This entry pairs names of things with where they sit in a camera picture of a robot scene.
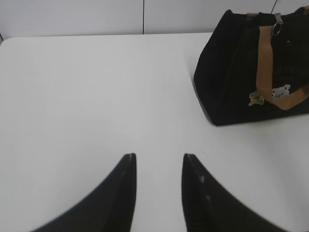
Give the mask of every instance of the small figure charm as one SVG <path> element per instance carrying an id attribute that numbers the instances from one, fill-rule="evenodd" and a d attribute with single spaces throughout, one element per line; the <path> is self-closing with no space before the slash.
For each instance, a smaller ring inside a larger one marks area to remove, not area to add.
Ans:
<path id="1" fill-rule="evenodd" d="M 273 100 L 278 100 L 280 98 L 286 97 L 290 94 L 289 89 L 291 88 L 290 85 L 285 85 L 279 88 L 272 89 L 272 98 Z"/>
<path id="2" fill-rule="evenodd" d="M 249 95 L 250 103 L 249 106 L 254 104 L 264 105 L 264 98 L 256 91 Z"/>

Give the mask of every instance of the black handbag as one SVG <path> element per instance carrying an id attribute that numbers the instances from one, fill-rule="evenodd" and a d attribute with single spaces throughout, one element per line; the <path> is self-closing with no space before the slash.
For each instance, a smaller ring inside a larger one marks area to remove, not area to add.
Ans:
<path id="1" fill-rule="evenodd" d="M 197 95 L 215 125 L 309 113 L 309 7 L 226 11 L 200 55 Z"/>

